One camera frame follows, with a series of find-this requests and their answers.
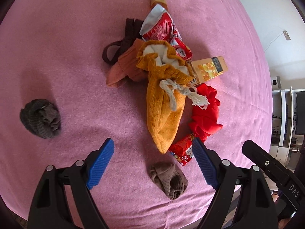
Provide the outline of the gold cardboard box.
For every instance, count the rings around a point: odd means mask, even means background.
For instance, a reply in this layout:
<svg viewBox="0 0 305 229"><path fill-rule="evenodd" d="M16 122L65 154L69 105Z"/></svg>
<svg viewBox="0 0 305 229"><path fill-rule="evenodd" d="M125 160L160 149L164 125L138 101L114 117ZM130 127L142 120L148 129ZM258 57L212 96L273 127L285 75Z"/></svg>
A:
<svg viewBox="0 0 305 229"><path fill-rule="evenodd" d="M190 66L194 73L190 84L194 86L203 84L227 71L227 65L222 56L191 61Z"/></svg>

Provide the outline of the red snack wrapper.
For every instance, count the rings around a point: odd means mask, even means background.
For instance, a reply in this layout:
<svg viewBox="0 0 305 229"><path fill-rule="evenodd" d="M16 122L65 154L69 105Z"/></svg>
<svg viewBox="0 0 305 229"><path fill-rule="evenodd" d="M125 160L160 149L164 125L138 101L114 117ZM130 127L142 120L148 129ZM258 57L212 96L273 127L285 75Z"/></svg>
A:
<svg viewBox="0 0 305 229"><path fill-rule="evenodd" d="M169 148L170 154L179 162L181 166L188 164L194 157L192 151L193 134L189 134L172 144Z"/></svg>

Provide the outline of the red cloth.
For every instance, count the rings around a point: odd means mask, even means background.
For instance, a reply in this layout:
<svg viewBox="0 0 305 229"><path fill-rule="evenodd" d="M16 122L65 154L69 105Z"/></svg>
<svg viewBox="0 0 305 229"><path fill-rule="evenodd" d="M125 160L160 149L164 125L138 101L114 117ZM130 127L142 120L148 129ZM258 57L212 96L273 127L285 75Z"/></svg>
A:
<svg viewBox="0 0 305 229"><path fill-rule="evenodd" d="M207 138L223 128L218 124L220 101L216 98L217 91L206 84L201 84L197 87L200 95L206 96L209 105L206 109L201 109L198 106L193 106L191 122L189 128L195 137L200 138L205 142Z"/></svg>

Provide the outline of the amber perfume bottle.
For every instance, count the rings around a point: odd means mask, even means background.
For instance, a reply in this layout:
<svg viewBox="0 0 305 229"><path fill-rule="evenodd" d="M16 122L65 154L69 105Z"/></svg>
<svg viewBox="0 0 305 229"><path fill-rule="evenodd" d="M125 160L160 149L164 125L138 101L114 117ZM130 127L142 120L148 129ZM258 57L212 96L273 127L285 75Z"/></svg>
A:
<svg viewBox="0 0 305 229"><path fill-rule="evenodd" d="M150 0L150 8L153 9L157 4L162 6L164 9L168 10L168 5L166 0Z"/></svg>

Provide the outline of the dark grey balled sock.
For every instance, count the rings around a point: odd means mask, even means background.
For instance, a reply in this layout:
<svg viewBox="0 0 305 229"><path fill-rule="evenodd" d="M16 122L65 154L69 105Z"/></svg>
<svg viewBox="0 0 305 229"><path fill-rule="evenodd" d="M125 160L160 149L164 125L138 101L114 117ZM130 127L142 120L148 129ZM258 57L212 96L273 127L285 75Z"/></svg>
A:
<svg viewBox="0 0 305 229"><path fill-rule="evenodd" d="M33 135L51 139L61 132L61 116L58 108L46 99L35 99L20 111L20 121Z"/></svg>

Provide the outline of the white shelf unit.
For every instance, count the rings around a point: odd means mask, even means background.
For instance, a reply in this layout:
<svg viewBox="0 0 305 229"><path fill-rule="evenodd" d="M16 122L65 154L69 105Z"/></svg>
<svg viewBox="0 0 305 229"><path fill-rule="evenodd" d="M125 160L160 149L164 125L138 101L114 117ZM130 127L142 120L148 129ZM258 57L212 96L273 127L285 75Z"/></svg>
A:
<svg viewBox="0 0 305 229"><path fill-rule="evenodd" d="M279 76L271 78L272 131L269 153L295 170L304 140L304 89L284 89Z"/></svg>

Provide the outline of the brown balled sock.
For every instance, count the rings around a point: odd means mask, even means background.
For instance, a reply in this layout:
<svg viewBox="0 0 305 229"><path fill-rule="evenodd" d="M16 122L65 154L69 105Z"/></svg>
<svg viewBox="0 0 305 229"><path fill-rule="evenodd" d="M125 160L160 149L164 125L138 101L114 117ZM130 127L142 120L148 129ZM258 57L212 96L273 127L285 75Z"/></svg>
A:
<svg viewBox="0 0 305 229"><path fill-rule="evenodd" d="M157 162L150 167L153 183L170 199L179 198L188 187L188 180L181 169L172 162Z"/></svg>

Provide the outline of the orange drawstring pouch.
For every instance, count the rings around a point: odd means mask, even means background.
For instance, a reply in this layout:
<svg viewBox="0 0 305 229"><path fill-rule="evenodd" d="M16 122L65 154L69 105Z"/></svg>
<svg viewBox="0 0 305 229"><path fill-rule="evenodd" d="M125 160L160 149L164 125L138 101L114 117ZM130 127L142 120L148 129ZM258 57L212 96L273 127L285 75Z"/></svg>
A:
<svg viewBox="0 0 305 229"><path fill-rule="evenodd" d="M147 128L159 152L165 154L175 139L186 99L202 110L209 101L191 85L193 77L186 61L168 42L145 42L137 59L137 67L148 73Z"/></svg>

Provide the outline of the red white chip bag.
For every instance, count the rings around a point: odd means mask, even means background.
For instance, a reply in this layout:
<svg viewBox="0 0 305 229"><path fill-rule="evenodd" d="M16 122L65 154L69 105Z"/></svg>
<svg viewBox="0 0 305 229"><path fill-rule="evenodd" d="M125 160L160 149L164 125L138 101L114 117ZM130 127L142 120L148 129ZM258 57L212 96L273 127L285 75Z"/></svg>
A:
<svg viewBox="0 0 305 229"><path fill-rule="evenodd" d="M168 42L184 60L191 60L191 49L185 45L169 12L160 4L154 6L140 29L143 40L163 40Z"/></svg>

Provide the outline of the salmon pink cloth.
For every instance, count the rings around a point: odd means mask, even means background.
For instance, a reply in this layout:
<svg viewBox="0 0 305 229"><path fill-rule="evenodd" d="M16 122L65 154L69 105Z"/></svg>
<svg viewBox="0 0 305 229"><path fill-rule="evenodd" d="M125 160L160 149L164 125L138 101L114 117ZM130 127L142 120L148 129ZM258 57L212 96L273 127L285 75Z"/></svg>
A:
<svg viewBox="0 0 305 229"><path fill-rule="evenodd" d="M140 82L148 77L148 73L137 67L137 53L144 41L136 39L133 45L121 56L117 62L110 68L106 76L106 85L108 87L118 88L129 79L134 82Z"/></svg>

